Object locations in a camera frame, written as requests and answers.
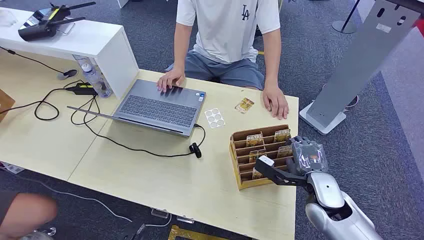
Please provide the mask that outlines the person's left hand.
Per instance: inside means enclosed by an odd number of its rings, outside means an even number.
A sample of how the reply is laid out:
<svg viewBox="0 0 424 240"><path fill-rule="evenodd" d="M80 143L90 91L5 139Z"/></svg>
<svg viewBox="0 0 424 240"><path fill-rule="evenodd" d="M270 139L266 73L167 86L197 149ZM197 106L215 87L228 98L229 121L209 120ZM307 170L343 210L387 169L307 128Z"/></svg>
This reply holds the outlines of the person's left hand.
<svg viewBox="0 0 424 240"><path fill-rule="evenodd" d="M271 113L273 118L279 120L287 119L290 112L289 104L276 83L265 83L262 99L265 108Z"/></svg>

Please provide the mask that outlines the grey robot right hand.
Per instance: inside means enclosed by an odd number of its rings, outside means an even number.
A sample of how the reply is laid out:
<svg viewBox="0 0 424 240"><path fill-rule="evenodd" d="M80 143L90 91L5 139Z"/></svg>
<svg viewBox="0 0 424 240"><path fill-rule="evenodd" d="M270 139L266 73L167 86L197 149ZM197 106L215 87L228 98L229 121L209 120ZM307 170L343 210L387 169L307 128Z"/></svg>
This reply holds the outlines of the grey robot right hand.
<svg viewBox="0 0 424 240"><path fill-rule="evenodd" d="M322 144L307 137L289 139L292 158L287 160L288 172L304 176L310 172L328 172L328 161Z"/></svg>

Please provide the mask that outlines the person's right hand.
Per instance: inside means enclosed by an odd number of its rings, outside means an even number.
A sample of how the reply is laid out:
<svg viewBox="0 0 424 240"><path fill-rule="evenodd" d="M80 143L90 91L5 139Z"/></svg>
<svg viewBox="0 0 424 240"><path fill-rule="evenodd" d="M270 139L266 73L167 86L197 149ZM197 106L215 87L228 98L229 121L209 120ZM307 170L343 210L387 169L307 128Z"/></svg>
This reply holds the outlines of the person's right hand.
<svg viewBox="0 0 424 240"><path fill-rule="evenodd" d="M166 93L173 87L179 87L186 79L185 72L181 68L173 68L159 78L156 83L157 90Z"/></svg>

